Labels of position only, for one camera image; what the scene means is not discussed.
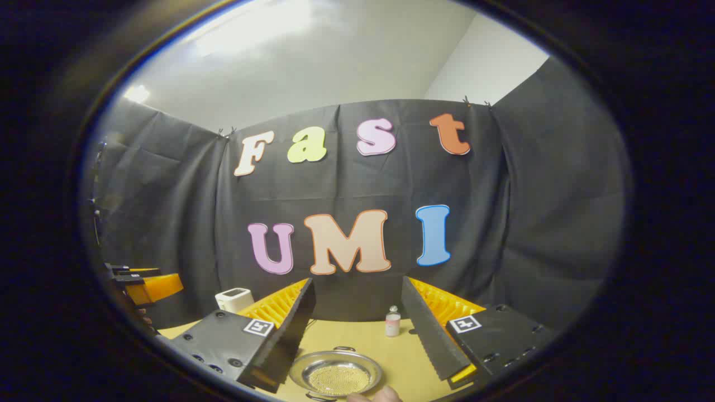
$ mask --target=black backdrop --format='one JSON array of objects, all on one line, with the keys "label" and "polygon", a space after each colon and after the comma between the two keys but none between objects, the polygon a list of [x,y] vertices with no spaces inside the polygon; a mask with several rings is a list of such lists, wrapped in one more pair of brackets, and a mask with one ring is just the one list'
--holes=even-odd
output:
[{"label": "black backdrop", "polygon": [[[221,290],[246,287],[258,299],[311,275],[312,235],[303,219],[317,213],[331,214],[346,234],[363,210],[388,213],[383,238],[391,269],[313,275],[315,317],[333,320],[381,319],[398,304],[400,276],[409,275],[562,328],[596,292],[620,243],[627,180],[618,130],[553,59],[491,109],[425,100],[342,104],[228,138],[126,101],[110,110],[97,185],[102,249],[113,263],[181,275],[186,288],[149,310],[158,328],[201,318],[216,308]],[[440,146],[428,122],[442,113],[464,122],[467,155]],[[364,157],[355,130],[381,117],[393,123],[397,146]],[[325,129],[327,155],[290,163],[293,134],[309,126]],[[269,130],[275,140],[255,171],[235,177],[241,140]],[[450,207],[451,259],[420,267],[415,210],[434,204]],[[254,222],[295,227],[290,273],[259,268],[247,231]],[[277,260],[272,230],[267,248]]]}]

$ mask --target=wooden table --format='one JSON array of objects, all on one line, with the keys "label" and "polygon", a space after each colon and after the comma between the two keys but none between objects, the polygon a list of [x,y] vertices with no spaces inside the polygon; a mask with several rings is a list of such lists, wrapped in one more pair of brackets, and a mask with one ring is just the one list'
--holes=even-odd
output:
[{"label": "wooden table", "polygon": [[[196,323],[198,321],[159,332],[167,338],[175,338]],[[464,389],[452,391],[446,380],[440,381],[419,337],[408,333],[412,328],[411,320],[402,320],[400,335],[388,338],[385,336],[385,321],[349,323],[316,320],[308,324],[298,355],[331,350],[335,346],[350,346],[372,358],[383,368],[383,379],[378,386],[365,393],[368,398],[372,398],[383,385],[393,387],[404,402],[434,401]],[[284,401],[311,401],[305,397],[307,391],[290,378],[281,384],[276,394],[258,390]]]}]

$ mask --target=small white device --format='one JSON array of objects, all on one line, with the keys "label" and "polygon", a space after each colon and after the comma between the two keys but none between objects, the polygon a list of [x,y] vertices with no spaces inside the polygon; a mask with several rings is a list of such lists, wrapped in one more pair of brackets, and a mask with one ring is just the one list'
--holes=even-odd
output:
[{"label": "small white device", "polygon": [[221,310],[238,314],[239,311],[253,304],[253,296],[248,289],[233,288],[217,294],[216,303]]}]

